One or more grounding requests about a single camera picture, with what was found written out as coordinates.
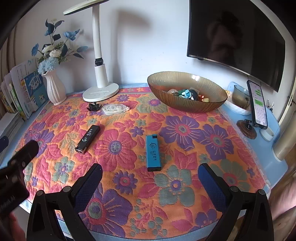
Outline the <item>person's hand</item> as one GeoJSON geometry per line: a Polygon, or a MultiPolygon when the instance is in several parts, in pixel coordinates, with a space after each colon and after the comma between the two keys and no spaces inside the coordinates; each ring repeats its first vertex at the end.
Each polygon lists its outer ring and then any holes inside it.
{"type": "Polygon", "coordinates": [[[1,219],[1,240],[26,240],[25,232],[13,212],[1,219]]]}

